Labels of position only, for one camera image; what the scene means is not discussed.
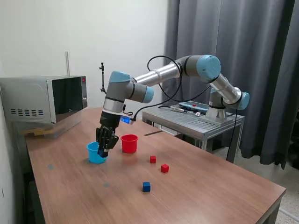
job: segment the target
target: plastic cup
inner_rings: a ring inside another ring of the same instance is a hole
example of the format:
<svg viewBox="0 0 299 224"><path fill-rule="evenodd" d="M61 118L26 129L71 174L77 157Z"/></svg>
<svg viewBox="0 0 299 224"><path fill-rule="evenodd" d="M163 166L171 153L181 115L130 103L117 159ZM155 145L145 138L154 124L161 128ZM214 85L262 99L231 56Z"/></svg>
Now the plastic cup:
<svg viewBox="0 0 299 224"><path fill-rule="evenodd" d="M98 142L94 141L87 145L89 161L96 164L101 164L106 161L107 157L102 158L98 155Z"/></svg>
<svg viewBox="0 0 299 224"><path fill-rule="evenodd" d="M134 153L137 150L138 136L127 134L121 137L122 151L124 153Z"/></svg>

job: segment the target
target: white wall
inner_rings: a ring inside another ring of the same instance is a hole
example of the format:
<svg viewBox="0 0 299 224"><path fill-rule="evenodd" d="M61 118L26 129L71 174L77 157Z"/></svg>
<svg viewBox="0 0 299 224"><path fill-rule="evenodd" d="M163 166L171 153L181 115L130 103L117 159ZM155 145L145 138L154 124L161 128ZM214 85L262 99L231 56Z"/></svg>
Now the white wall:
<svg viewBox="0 0 299 224"><path fill-rule="evenodd" d="M0 3L0 55L8 76L66 75L65 51L72 75L87 76L89 107L104 103L113 70L138 76L147 61L164 54L166 0L3 0ZM162 59L151 68L163 65ZM152 103L161 101L155 87ZM127 102L136 111L143 104Z"/></svg>
<svg viewBox="0 0 299 224"><path fill-rule="evenodd" d="M164 54L166 0L67 0L71 40L71 74L87 76L89 107L103 106L100 62L105 66L105 87L113 70L133 77L147 72L147 61ZM162 59L151 68L163 65ZM161 101L155 87L152 103ZM136 111L144 104L129 101Z"/></svg>
<svg viewBox="0 0 299 224"><path fill-rule="evenodd" d="M1 0L0 55L7 76L66 75L65 0Z"/></svg>
<svg viewBox="0 0 299 224"><path fill-rule="evenodd" d="M0 58L0 77L4 76ZM0 223L21 223L22 179L16 150L12 147L0 99Z"/></svg>

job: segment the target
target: red cup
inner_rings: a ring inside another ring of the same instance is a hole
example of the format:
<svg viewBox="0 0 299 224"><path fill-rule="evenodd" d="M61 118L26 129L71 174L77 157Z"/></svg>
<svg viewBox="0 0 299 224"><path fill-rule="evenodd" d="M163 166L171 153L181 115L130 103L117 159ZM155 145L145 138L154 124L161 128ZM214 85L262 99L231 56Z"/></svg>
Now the red cup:
<svg viewBox="0 0 299 224"><path fill-rule="evenodd" d="M124 153L134 153L137 150L138 136L127 134L121 137L122 151Z"/></svg>

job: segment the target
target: blue cube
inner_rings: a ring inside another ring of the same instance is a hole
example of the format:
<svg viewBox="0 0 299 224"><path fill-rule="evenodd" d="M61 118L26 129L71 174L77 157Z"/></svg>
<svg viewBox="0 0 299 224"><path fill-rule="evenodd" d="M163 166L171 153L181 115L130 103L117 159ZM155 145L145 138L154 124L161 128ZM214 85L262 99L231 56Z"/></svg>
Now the blue cube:
<svg viewBox="0 0 299 224"><path fill-rule="evenodd" d="M143 192L150 192L150 182L143 182L142 191Z"/></svg>

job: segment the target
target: gray curtain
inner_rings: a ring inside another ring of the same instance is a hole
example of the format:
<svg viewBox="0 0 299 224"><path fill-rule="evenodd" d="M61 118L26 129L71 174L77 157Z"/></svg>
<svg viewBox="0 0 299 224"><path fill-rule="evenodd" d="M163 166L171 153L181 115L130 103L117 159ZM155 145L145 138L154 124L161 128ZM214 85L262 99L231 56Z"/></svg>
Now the gray curtain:
<svg viewBox="0 0 299 224"><path fill-rule="evenodd" d="M242 156L284 168L299 106L299 0L170 0L166 55L203 54L216 55L221 72L250 94L240 112ZM163 88L171 96L178 84L172 79ZM184 77L175 98L192 98L205 87ZM209 91L195 101L208 98Z"/></svg>

